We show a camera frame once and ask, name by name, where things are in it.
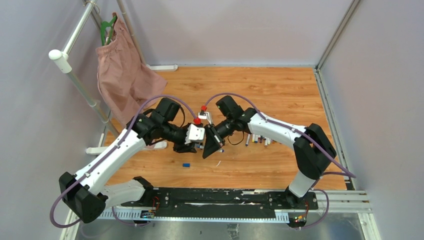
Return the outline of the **purple cap marker pen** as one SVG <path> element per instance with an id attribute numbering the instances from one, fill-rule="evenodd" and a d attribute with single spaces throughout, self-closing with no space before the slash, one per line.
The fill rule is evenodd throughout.
<path id="1" fill-rule="evenodd" d="M 251 134 L 249 133 L 246 137 L 245 146 L 247 147 L 250 144 L 251 141 Z"/>

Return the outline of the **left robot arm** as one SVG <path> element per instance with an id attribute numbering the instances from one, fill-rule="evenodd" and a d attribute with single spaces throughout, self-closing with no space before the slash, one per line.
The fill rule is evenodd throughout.
<path id="1" fill-rule="evenodd" d="M 116 140 L 92 162 L 71 174 L 64 172 L 58 179 L 60 195 L 53 203 L 49 217 L 52 224 L 64 228 L 54 219 L 59 201 L 63 201 L 76 214 L 77 223 L 96 220 L 105 209 L 121 203 L 135 201 L 149 206 L 153 193 L 142 177 L 112 186 L 108 180 L 133 155 L 152 145 L 155 139 L 172 142 L 181 153 L 195 152 L 189 139 L 190 129 L 200 127 L 201 119 L 187 103 L 171 95 L 158 95 L 159 104 L 154 109 L 136 111 Z"/>

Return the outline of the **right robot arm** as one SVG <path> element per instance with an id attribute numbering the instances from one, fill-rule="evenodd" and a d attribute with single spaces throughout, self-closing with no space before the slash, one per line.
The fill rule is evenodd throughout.
<path id="1" fill-rule="evenodd" d="M 219 124 L 205 126 L 202 158 L 225 146 L 225 138 L 234 132 L 274 140 L 293 150 L 298 168 L 294 179 L 283 192 L 282 201 L 292 209 L 301 207 L 310 188 L 337 156 L 322 127 L 315 123 L 308 126 L 289 124 L 267 116 L 253 106 L 243 109 L 230 94 L 223 95 L 216 106 L 225 119 Z"/>

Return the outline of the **grey cap marker pen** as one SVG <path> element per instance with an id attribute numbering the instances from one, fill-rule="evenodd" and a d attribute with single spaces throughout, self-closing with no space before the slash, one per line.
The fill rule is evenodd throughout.
<path id="1" fill-rule="evenodd" d="M 221 147 L 217 147 L 217 146 L 211 146 L 211 147 L 205 147 L 205 145 L 203 143 L 196 143 L 195 147 L 199 150 L 207 150 L 209 152 L 215 153 L 223 153 L 225 150 Z"/>

